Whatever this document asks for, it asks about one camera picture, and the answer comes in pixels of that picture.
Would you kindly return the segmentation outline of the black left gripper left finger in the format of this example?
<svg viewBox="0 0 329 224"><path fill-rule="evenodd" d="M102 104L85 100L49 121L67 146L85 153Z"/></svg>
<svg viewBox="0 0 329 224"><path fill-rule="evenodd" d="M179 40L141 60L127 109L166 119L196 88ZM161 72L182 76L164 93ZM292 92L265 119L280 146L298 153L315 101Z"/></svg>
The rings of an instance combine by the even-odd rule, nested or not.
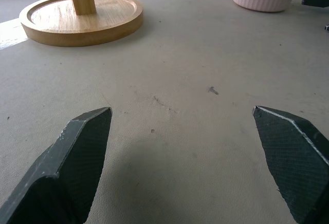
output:
<svg viewBox="0 0 329 224"><path fill-rule="evenodd" d="M102 174L112 109L70 120L1 206L1 223L85 223Z"/></svg>

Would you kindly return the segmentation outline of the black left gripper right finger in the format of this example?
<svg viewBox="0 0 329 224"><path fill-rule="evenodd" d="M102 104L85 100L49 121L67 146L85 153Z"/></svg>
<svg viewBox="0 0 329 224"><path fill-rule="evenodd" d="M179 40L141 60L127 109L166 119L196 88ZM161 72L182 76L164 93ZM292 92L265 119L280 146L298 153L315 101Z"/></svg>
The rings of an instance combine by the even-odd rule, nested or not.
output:
<svg viewBox="0 0 329 224"><path fill-rule="evenodd" d="M255 106L268 169L297 223L328 223L328 139L308 120Z"/></svg>

